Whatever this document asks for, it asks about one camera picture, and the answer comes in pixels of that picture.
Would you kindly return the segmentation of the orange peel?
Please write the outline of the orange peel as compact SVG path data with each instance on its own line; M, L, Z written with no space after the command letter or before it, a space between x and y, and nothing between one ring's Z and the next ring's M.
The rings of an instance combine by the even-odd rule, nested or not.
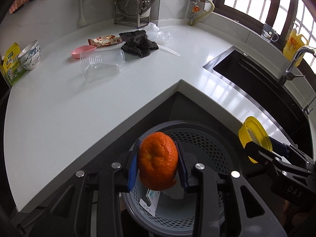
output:
M137 163L140 181L148 189L162 191L176 184L178 150L170 136L155 132L145 137Z

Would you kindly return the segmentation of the yellow plastic lid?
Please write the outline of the yellow plastic lid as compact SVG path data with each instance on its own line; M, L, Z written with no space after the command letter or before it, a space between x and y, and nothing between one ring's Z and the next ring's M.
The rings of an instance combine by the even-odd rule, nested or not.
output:
M270 152L273 151L272 143L266 130L253 116L245 119L238 131L238 137L244 149L247 143L254 142Z

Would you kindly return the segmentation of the clear plastic jar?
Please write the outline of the clear plastic jar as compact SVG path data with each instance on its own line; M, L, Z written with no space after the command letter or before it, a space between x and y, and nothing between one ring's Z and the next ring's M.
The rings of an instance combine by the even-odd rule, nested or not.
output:
M81 73L87 82L116 75L125 63L121 49L90 51L80 54Z

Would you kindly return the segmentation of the dark grey cloth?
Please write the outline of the dark grey cloth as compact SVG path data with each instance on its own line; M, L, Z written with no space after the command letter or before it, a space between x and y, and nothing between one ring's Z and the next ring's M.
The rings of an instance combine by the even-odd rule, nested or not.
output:
M145 30L123 32L119 33L119 36L124 42L121 49L127 54L137 55L144 58L151 54L151 50L159 49L156 42L148 39Z

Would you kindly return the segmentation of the clear plastic bag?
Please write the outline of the clear plastic bag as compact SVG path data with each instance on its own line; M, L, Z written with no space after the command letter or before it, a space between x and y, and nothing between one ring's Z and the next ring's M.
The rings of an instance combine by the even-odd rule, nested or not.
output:
M155 23L149 23L143 30L146 31L148 39L156 43L163 44L171 40L171 34L160 29Z

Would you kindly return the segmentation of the pink plastic dish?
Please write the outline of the pink plastic dish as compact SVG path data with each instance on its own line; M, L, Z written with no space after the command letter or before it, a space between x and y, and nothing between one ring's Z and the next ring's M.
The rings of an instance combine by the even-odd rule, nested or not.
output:
M79 59L81 54L90 53L96 50L95 46L92 45L82 45L75 50L71 51L70 54L74 59Z

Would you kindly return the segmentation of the red patterned snack wrapper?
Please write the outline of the red patterned snack wrapper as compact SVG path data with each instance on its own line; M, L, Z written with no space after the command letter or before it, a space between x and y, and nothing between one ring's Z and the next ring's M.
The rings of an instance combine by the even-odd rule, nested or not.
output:
M108 47L122 43L122 38L115 35L101 36L94 39L88 39L88 44L97 48Z

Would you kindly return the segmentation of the blue silicone basting brush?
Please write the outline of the blue silicone basting brush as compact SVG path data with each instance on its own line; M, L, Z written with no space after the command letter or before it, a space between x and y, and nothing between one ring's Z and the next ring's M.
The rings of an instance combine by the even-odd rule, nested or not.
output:
M175 56L180 56L176 51L159 44L159 49Z

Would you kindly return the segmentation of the white paper trash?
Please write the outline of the white paper trash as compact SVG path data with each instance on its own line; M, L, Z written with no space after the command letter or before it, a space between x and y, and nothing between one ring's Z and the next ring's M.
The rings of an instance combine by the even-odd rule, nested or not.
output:
M139 205L153 217L156 215L160 194L160 191L148 189L146 195L139 201Z

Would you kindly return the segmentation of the grey perforated trash bin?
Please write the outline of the grey perforated trash bin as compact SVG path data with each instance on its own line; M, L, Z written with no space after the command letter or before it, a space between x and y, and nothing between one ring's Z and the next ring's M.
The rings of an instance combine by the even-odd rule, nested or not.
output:
M233 159L236 136L230 131L202 123L173 120L152 127L139 137L143 141L150 134L168 135L185 155L179 155L177 183L170 189L153 192L158 196L155 212L145 208L147 195L152 192L139 178L133 189L123 194L123 201L131 217L144 229L158 236L192 236L196 213L197 184L195 165L202 163L214 172L228 174L235 169Z

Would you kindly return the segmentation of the black kitchen sink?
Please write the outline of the black kitchen sink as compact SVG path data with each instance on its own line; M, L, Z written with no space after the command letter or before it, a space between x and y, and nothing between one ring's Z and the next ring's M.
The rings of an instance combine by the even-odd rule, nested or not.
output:
M222 52L203 66L241 91L277 126L290 143L313 156L311 125L307 114L291 93L272 74L235 47Z

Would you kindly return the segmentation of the yellow oil bottle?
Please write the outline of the yellow oil bottle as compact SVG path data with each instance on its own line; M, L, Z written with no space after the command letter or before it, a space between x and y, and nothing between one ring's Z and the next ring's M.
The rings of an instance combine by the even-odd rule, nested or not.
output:
M299 48L304 45L308 45L309 41L303 34L297 33L298 25L295 23L288 40L283 48L283 54L288 60L292 60L293 56Z

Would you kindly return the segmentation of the stacked white patterned bowls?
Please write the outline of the stacked white patterned bowls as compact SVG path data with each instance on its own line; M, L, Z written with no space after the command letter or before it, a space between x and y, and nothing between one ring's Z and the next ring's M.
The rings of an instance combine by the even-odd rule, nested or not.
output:
M24 69L32 70L38 64L40 56L41 48L39 46L38 40L34 40L24 49L22 49L18 55L18 60Z

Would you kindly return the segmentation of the yellow green snack packet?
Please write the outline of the yellow green snack packet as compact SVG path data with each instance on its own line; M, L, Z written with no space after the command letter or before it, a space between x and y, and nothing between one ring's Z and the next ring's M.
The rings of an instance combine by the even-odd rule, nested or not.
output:
M26 74L26 70L18 60L20 52L20 46L15 42L3 56L1 73L10 87Z

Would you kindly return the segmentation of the window frame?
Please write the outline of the window frame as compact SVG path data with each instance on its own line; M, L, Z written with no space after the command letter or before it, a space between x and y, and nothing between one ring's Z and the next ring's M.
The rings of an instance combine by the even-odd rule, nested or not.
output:
M283 51L291 33L315 47L315 16L303 0L213 0L215 12L261 34L268 25L276 36L271 43Z

